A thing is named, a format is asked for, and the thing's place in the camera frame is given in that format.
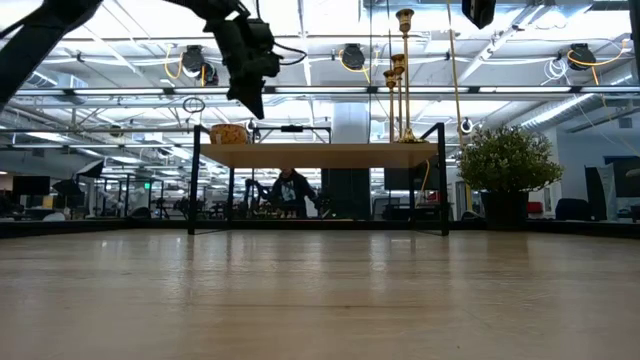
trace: wooden tabletop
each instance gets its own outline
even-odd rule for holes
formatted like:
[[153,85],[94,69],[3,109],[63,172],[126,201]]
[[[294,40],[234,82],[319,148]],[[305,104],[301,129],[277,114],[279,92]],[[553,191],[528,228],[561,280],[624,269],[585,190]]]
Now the wooden tabletop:
[[409,168],[437,153],[437,144],[202,145],[202,155],[232,168]]

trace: computer monitor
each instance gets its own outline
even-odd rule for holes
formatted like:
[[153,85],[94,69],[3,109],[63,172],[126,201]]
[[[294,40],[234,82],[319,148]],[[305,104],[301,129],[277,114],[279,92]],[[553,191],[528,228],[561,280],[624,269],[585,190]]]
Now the computer monitor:
[[51,178],[49,176],[14,176],[14,195],[49,195]]

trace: person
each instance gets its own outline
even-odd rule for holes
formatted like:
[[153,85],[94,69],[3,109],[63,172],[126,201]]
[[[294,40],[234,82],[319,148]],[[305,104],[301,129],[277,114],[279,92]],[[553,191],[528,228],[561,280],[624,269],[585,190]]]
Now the person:
[[317,196],[309,185],[307,178],[296,172],[295,169],[280,169],[278,180],[273,184],[271,198],[275,205],[285,213],[295,213],[297,218],[307,218],[307,205],[305,196],[315,201]]

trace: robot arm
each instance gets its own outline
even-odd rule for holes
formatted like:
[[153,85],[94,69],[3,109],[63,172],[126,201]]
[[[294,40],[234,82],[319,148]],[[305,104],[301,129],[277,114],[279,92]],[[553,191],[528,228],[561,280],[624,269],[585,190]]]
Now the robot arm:
[[[237,99],[258,118],[262,106],[263,76],[280,72],[280,56],[269,25],[249,19],[249,11],[239,0],[165,0],[191,9],[204,19],[229,70],[229,100]],[[0,32],[0,39],[20,28],[0,51],[0,111],[27,77],[40,65],[64,35],[95,14],[102,0],[44,0],[31,14]],[[237,13],[233,19],[228,18]]]

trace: red object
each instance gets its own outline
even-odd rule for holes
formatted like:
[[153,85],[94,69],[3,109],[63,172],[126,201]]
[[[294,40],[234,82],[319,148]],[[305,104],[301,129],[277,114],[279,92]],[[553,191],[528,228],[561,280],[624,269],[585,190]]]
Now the red object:
[[542,214],[542,203],[541,202],[530,202],[527,203],[527,213],[529,214]]

